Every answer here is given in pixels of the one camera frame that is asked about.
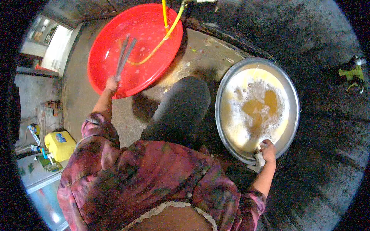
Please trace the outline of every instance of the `metal basin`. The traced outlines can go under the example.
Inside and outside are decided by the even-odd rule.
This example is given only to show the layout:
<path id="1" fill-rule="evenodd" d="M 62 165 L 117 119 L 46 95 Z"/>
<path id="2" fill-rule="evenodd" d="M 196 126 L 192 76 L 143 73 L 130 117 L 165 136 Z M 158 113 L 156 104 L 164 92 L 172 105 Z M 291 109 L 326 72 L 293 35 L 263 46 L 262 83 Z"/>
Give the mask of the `metal basin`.
<path id="1" fill-rule="evenodd" d="M 275 143 L 277 153 L 276 158 L 279 158 L 283 153 L 286 152 L 288 147 L 291 145 L 299 122 L 299 100 L 297 91 L 290 80 L 289 76 L 278 66 L 276 66 L 273 62 L 264 59 L 264 58 L 247 58 L 241 60 L 240 62 L 236 63 L 232 66 L 225 76 L 223 77 L 220 86 L 217 91 L 216 97 L 216 107 L 215 107 L 215 115 L 216 115 L 216 124 L 217 130 L 220 135 L 220 138 L 227 148 L 227 150 L 235 156 L 238 160 L 247 163 L 247 164 L 256 164 L 256 160 L 253 157 L 253 154 L 250 153 L 249 155 L 241 155 L 233 148 L 233 145 L 227 139 L 221 124 L 221 117 L 220 117 L 220 105 L 221 105 L 221 98 L 222 94 L 225 90 L 226 85 L 228 84 L 229 80 L 238 74 L 241 71 L 251 69 L 251 68 L 259 68 L 270 72 L 274 75 L 279 82 L 283 85 L 284 90 L 286 91 L 289 103 L 289 115 L 288 115 L 288 124 L 281 136 L 281 138 Z"/>

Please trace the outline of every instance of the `red plastic basin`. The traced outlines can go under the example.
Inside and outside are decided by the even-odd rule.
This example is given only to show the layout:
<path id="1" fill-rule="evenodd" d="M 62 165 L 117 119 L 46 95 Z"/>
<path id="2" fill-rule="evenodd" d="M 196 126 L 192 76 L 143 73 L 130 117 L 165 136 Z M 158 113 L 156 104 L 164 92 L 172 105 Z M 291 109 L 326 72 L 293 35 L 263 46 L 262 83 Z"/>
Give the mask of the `red plastic basin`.
<path id="1" fill-rule="evenodd" d="M 167 8 L 169 26 L 172 26 L 176 16 L 174 10 Z M 138 40 L 128 60 L 142 61 L 166 35 L 162 5 L 144 4 L 130 8 L 112 19 L 98 34 L 90 50 L 87 74 L 91 86 L 100 95 L 107 78 L 117 71 L 121 46 L 127 35 L 130 35 L 130 41 L 133 38 Z M 175 58 L 181 39 L 182 23 L 179 21 L 171 36 L 147 62 L 141 65 L 127 62 L 114 99 L 134 95 L 158 79 Z"/>

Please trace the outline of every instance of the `yellow hose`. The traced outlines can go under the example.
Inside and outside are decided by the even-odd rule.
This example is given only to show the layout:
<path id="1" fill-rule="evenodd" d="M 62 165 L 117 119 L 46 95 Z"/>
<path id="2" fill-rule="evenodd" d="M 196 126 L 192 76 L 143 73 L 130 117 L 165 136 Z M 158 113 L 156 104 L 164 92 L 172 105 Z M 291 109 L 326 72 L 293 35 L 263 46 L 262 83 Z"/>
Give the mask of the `yellow hose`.
<path id="1" fill-rule="evenodd" d="M 162 8 L 163 8 L 164 28 L 166 28 L 166 31 L 168 32 L 167 12 L 166 12 L 166 0 L 162 0 Z"/>
<path id="2" fill-rule="evenodd" d="M 127 60 L 127 62 L 129 64 L 132 64 L 132 65 L 141 65 L 141 64 L 145 63 L 148 59 L 150 59 L 153 56 L 153 54 L 161 47 L 161 45 L 168 39 L 168 37 L 170 36 L 172 31 L 175 29 L 175 27 L 177 25 L 177 22 L 180 20 L 181 14 L 184 11 L 184 9 L 185 9 L 185 5 L 181 4 L 179 13 L 177 14 L 177 17 L 176 17 L 174 23 L 172 24 L 170 30 L 167 32 L 166 36 L 162 39 L 162 41 L 154 48 L 154 50 L 152 50 L 152 52 L 150 52 L 150 54 L 143 61 L 141 61 L 141 62 L 131 62 L 130 60 Z"/>

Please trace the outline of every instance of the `woman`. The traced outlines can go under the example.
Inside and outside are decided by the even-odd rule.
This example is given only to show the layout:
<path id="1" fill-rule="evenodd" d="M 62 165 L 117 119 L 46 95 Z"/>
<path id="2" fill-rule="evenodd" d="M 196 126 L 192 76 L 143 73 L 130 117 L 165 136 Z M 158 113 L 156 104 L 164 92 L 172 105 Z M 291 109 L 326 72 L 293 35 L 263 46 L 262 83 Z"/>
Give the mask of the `woman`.
<path id="1" fill-rule="evenodd" d="M 58 200 L 72 230 L 255 230 L 275 172 L 276 149 L 241 194 L 194 133 L 210 104 L 207 84 L 186 77 L 165 94 L 140 140 L 121 148 L 111 123 L 117 82 L 82 125 Z"/>

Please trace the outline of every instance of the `yellow container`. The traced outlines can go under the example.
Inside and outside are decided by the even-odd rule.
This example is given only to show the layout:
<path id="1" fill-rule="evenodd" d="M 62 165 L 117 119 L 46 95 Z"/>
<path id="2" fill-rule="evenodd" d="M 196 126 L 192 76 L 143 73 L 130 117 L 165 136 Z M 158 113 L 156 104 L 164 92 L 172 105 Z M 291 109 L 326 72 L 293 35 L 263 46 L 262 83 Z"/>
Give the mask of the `yellow container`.
<path id="1" fill-rule="evenodd" d="M 45 146 L 55 161 L 60 162 L 71 157 L 76 147 L 76 142 L 66 131 L 52 132 L 45 136 Z"/>

